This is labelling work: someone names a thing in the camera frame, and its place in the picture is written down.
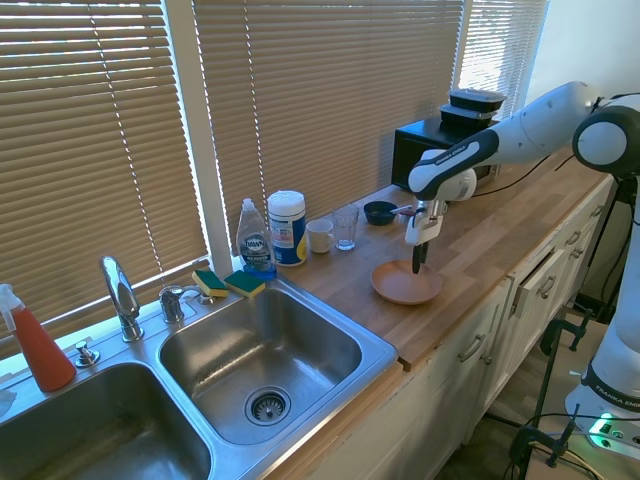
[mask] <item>clear glass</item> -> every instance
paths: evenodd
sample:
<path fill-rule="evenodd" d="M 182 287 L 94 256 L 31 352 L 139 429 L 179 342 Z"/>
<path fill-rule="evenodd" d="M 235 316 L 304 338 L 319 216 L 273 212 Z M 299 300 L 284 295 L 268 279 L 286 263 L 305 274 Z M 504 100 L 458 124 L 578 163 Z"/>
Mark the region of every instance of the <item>clear glass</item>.
<path fill-rule="evenodd" d="M 333 212 L 333 234 L 338 250 L 351 250 L 356 246 L 358 207 L 345 205 Z"/>

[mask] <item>label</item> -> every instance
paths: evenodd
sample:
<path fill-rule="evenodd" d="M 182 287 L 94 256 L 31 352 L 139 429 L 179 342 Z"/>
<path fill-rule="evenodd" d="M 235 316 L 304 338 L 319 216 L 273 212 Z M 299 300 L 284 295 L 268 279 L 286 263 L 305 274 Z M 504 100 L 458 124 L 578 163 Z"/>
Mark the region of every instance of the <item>label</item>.
<path fill-rule="evenodd" d="M 268 272 L 271 268 L 271 253 L 261 233 L 254 233 L 244 239 L 240 246 L 240 255 L 245 263 L 257 272 Z"/>
<path fill-rule="evenodd" d="M 271 241 L 279 265 L 298 265 L 307 259 L 304 215 L 296 220 L 269 218 Z"/>

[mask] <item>green sponge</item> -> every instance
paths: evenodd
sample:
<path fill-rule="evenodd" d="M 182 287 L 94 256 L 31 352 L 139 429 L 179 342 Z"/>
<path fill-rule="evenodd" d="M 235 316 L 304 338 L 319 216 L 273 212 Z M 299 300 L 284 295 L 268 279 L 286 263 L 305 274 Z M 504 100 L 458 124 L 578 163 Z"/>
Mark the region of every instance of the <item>green sponge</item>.
<path fill-rule="evenodd" d="M 231 290 L 249 298 L 260 293 L 265 287 L 262 280 L 240 270 L 229 275 L 224 282 Z"/>
<path fill-rule="evenodd" d="M 229 289 L 213 272 L 194 270 L 191 278 L 207 297 L 226 297 L 229 295 Z"/>

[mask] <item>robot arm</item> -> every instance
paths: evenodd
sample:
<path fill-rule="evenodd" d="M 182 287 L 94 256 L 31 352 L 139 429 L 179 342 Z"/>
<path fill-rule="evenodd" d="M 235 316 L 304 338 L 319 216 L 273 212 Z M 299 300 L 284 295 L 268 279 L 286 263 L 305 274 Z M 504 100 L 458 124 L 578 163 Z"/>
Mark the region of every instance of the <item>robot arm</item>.
<path fill-rule="evenodd" d="M 528 163 L 549 155 L 571 141 L 595 97 L 586 84 L 567 83 L 436 157 L 425 152 L 409 174 L 409 188 L 418 200 L 439 200 L 442 184 L 471 167 Z"/>
<path fill-rule="evenodd" d="M 407 225 L 405 240 L 414 245 L 414 273 L 424 262 L 429 240 L 442 226 L 444 201 L 466 200 L 475 190 L 472 167 L 539 160 L 568 144 L 591 113 L 595 93 L 584 83 L 571 82 L 552 90 L 491 128 L 449 150 L 428 150 L 409 174 L 409 188 L 419 200 Z"/>
<path fill-rule="evenodd" d="M 407 242 L 417 245 L 414 272 L 416 249 L 420 261 L 424 261 L 421 244 L 440 231 L 443 209 L 436 207 L 442 200 L 473 194 L 475 184 L 468 173 L 473 166 L 535 161 L 573 138 L 574 154 L 582 164 L 640 180 L 640 94 L 621 96 L 595 112 L 593 100 L 595 95 L 585 84 L 568 83 L 445 152 L 425 152 L 409 176 L 409 186 L 422 206 L 407 227 Z M 635 211 L 640 211 L 640 191 Z M 589 436 L 596 446 L 640 460 L 640 420 L 615 422 L 615 431 L 611 424 L 603 428 L 612 418 L 640 418 L 637 221 L 634 219 L 632 226 L 615 315 L 580 385 L 569 394 L 565 405 L 567 412 L 591 416 L 578 418 L 576 423 L 581 430 L 597 434 Z"/>

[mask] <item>dish soap bottle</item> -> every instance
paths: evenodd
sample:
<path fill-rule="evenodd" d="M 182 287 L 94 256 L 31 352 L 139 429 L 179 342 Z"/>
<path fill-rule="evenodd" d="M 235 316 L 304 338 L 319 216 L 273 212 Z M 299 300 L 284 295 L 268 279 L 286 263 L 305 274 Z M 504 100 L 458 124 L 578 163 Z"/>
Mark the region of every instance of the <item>dish soap bottle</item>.
<path fill-rule="evenodd" d="M 245 272 L 263 280 L 276 276 L 271 235 L 250 198 L 242 202 L 236 245 Z"/>
<path fill-rule="evenodd" d="M 0 285 L 0 312 L 20 343 L 33 378 L 43 392 L 57 390 L 76 376 L 76 369 L 64 352 L 47 334 L 24 303 L 16 297 L 11 285 Z"/>

